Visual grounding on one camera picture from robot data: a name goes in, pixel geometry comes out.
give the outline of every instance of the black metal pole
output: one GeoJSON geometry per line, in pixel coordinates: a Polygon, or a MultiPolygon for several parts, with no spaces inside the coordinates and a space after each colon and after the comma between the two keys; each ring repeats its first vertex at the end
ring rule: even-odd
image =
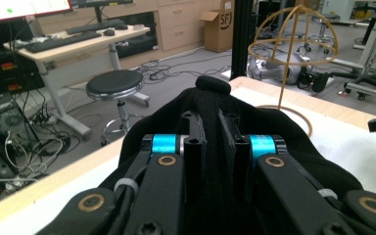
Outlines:
{"type": "Polygon", "coordinates": [[[234,4],[234,34],[230,80],[245,76],[249,46],[253,0],[237,0],[234,4]]]}
{"type": "Polygon", "coordinates": [[[100,11],[100,7],[94,7],[94,13],[96,14],[97,23],[101,23],[102,19],[102,12],[100,11]]]}

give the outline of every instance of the cardboard box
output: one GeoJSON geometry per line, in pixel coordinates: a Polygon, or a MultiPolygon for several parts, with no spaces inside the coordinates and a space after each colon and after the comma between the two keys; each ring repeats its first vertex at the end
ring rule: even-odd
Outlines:
{"type": "Polygon", "coordinates": [[[234,0],[221,0],[219,10],[201,14],[204,21],[204,46],[207,50],[222,52],[233,46],[234,0]]]}

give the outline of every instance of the computer monitor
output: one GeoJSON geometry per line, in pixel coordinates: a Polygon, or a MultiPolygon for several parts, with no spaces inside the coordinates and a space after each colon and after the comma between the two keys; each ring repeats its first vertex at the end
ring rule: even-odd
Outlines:
{"type": "Polygon", "coordinates": [[[70,0],[0,0],[0,21],[70,10],[70,0]]]}
{"type": "Polygon", "coordinates": [[[133,3],[133,0],[70,0],[73,8],[105,7],[133,3]]]}

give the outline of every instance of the caster wheel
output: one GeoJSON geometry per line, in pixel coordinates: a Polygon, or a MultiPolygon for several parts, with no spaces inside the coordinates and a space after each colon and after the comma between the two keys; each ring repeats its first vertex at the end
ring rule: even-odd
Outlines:
{"type": "Polygon", "coordinates": [[[363,101],[365,100],[366,95],[363,93],[358,93],[358,100],[363,101]]]}
{"type": "Polygon", "coordinates": [[[338,92],[338,95],[339,95],[339,96],[342,96],[342,97],[347,97],[347,96],[348,96],[348,93],[345,92],[345,91],[339,91],[339,92],[338,92]]]}

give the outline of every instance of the zip tie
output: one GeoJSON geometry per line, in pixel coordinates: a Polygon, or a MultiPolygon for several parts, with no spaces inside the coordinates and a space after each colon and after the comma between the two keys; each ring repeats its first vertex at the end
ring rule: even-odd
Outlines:
{"type": "Polygon", "coordinates": [[[319,189],[318,193],[320,196],[322,196],[322,198],[333,197],[334,199],[338,200],[337,194],[330,189],[319,189]]]}
{"type": "Polygon", "coordinates": [[[122,178],[120,180],[118,180],[115,184],[115,191],[116,189],[120,186],[120,185],[127,185],[127,186],[130,186],[135,195],[137,195],[137,193],[139,192],[139,186],[137,185],[136,181],[134,181],[133,179],[131,178],[122,178]]]}

